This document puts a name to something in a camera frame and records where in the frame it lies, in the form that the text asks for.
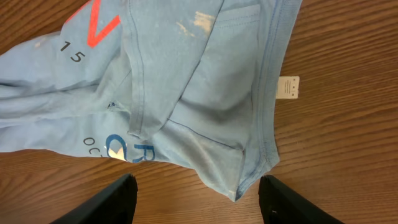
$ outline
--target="care label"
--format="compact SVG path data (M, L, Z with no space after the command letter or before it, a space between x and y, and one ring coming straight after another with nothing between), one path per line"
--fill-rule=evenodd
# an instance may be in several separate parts
M300 77L279 77L277 99L297 99L299 97Z

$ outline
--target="wooden table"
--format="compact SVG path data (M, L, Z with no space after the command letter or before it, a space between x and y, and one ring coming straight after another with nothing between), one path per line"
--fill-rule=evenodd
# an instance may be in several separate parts
M2 0L0 54L60 30L86 0ZM277 178L345 223L398 223L398 1L304 0L281 75ZM262 223L258 183L237 203L172 164L0 154L0 223L48 223L132 172L134 223Z

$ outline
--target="white stain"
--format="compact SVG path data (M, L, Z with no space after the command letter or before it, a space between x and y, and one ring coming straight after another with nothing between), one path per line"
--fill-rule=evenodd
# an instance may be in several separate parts
M126 161L124 159L123 147L121 147L117 153L115 153L112 149L109 149L108 154L110 157L112 157L114 159L120 159L122 161Z
M195 35L193 35L191 32L189 32L187 30L187 28L185 28L181 23L179 23L179 22L175 22L175 23L180 26L180 29L184 32L185 35L190 35L191 37L195 37Z
M40 45L41 45L43 42L45 42L46 40L47 40L47 38L46 38L46 37L43 37L39 42L37 42L37 43L35 44L35 48L40 47Z
M193 22L193 24L195 26L201 27L205 31L205 33L209 35L211 32L211 28L213 27L214 20L214 16L197 11L195 13L195 21Z
M236 197L236 192L233 191L233 190L230 190L230 191L229 191L229 194L230 194L230 196L232 196L232 197Z

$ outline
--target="t-shirt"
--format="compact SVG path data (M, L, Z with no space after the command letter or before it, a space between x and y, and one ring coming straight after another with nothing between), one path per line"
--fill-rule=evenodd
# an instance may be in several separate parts
M232 201L274 167L301 0L91 0L0 56L0 152L162 161Z

